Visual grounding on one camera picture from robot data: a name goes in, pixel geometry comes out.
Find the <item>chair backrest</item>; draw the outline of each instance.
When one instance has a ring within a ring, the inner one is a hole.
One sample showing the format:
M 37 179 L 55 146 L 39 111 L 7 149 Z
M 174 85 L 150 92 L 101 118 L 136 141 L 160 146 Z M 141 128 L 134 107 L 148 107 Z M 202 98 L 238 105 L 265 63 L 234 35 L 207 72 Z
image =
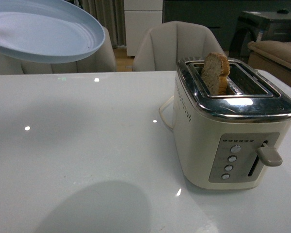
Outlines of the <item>chair backrest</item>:
M 104 30 L 106 39 L 102 46 L 91 56 L 76 62 L 36 63 L 0 54 L 0 75 L 115 72 L 116 61 L 109 32 L 106 28 Z
M 205 58 L 223 49 L 205 26 L 172 21 L 149 28 L 141 40 L 133 61 L 133 71 L 176 70 L 185 57 Z

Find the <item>toaster control panel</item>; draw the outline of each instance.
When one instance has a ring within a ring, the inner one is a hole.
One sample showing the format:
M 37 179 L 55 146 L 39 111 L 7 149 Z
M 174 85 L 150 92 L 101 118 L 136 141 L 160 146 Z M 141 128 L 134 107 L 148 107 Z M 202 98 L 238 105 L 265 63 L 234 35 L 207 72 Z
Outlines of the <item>toaster control panel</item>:
M 226 133 L 221 136 L 213 161 L 209 182 L 240 183 L 255 181 L 263 163 L 257 149 L 263 143 L 273 147 L 279 138 L 275 133 Z

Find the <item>white plate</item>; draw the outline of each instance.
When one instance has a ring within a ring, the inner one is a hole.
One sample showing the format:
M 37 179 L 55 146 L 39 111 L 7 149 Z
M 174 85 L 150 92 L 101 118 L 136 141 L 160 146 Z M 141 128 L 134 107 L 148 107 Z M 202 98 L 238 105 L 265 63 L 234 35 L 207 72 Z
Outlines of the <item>white plate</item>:
M 0 53 L 41 63 L 65 63 L 96 52 L 101 24 L 64 0 L 0 0 Z

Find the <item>bread slice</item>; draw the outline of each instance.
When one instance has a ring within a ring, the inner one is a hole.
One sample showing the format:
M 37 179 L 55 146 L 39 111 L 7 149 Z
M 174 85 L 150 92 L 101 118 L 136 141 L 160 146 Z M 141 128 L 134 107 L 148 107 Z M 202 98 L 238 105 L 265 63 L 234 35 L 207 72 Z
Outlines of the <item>bread slice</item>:
M 212 96 L 225 95 L 229 75 L 229 62 L 221 53 L 209 53 L 205 59 L 201 77 Z

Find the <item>toaster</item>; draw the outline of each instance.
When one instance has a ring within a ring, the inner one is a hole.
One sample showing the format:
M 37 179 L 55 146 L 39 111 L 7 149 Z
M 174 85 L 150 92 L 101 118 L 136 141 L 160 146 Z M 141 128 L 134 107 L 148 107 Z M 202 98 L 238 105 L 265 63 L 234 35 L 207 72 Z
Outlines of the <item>toaster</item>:
M 185 177 L 204 189 L 256 187 L 291 125 L 291 99 L 247 64 L 229 58 L 226 95 L 201 79 L 204 61 L 177 62 L 172 126 Z

